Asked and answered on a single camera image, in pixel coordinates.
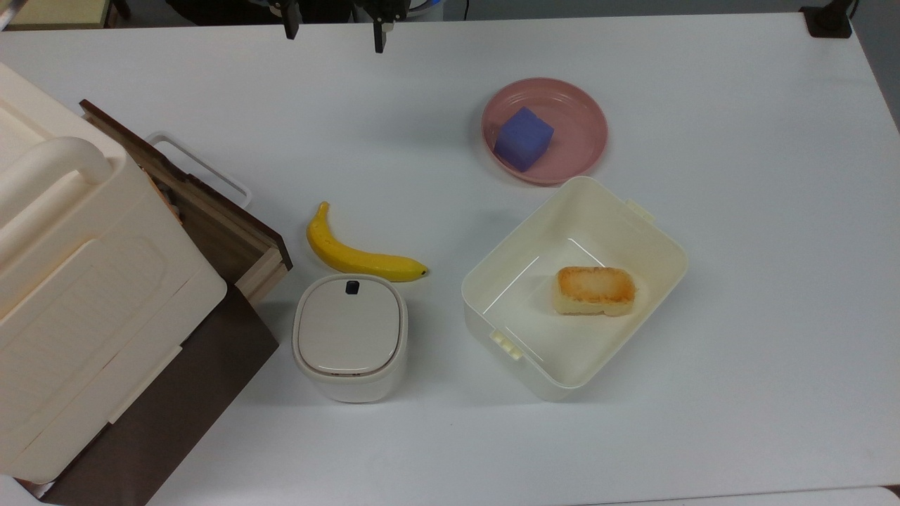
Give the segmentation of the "black Franka gripper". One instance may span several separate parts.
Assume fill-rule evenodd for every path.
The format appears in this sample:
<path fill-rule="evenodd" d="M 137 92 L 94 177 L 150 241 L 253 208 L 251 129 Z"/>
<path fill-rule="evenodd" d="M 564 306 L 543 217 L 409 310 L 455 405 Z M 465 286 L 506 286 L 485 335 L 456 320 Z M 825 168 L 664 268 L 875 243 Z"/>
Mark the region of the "black Franka gripper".
<path fill-rule="evenodd" d="M 295 1 L 295 3 L 300 14 L 283 14 L 287 39 L 295 39 L 301 19 L 306 25 L 344 23 L 350 19 L 354 8 L 357 8 L 374 19 L 374 51 L 377 54 L 385 51 L 386 31 L 382 20 L 388 22 L 405 20 L 409 11 L 409 1 Z"/>

